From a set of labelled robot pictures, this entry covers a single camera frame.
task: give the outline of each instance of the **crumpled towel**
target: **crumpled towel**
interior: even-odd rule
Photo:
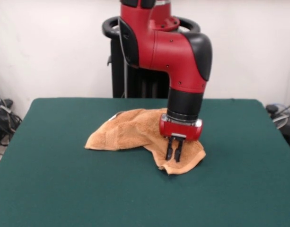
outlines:
[[[180,162],[174,159],[178,142],[173,140],[173,155],[166,161],[168,139],[159,133],[159,120],[167,109],[135,109],[116,114],[90,135],[85,148],[92,150],[123,150],[143,146],[153,154],[160,170],[180,175],[192,170],[206,156],[199,141],[185,141]]]

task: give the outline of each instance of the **red robot arm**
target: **red robot arm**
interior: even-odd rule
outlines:
[[[197,140],[202,131],[198,119],[210,77],[212,47],[202,33],[175,33],[152,29],[155,0],[121,0],[120,40],[127,64],[168,73],[170,90],[167,114],[160,119],[160,133],[180,141]],[[168,146],[167,159],[172,148]]]

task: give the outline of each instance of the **green tablecloth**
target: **green tablecloth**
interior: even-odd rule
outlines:
[[[207,156],[184,175],[83,148],[116,112],[166,104],[35,100],[0,163],[0,227],[290,227],[290,148],[255,100],[204,100]]]

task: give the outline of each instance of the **white wall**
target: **white wall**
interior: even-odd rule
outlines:
[[[173,0],[213,43],[205,97],[290,102],[290,0]],[[37,97],[112,97],[101,24],[119,0],[0,0],[0,92],[24,116]]]

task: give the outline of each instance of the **black handle ring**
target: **black handle ring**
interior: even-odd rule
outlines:
[[[118,25],[118,18],[119,17],[111,17],[103,22],[103,34],[110,39],[120,39],[119,33],[113,29],[113,27]]]
[[[113,27],[118,25],[118,18],[119,17],[111,17],[103,22],[102,30],[103,34],[110,39],[120,39],[119,33],[113,29]],[[201,32],[200,26],[192,20],[176,17],[180,20],[180,26],[188,28],[191,33],[199,33]]]

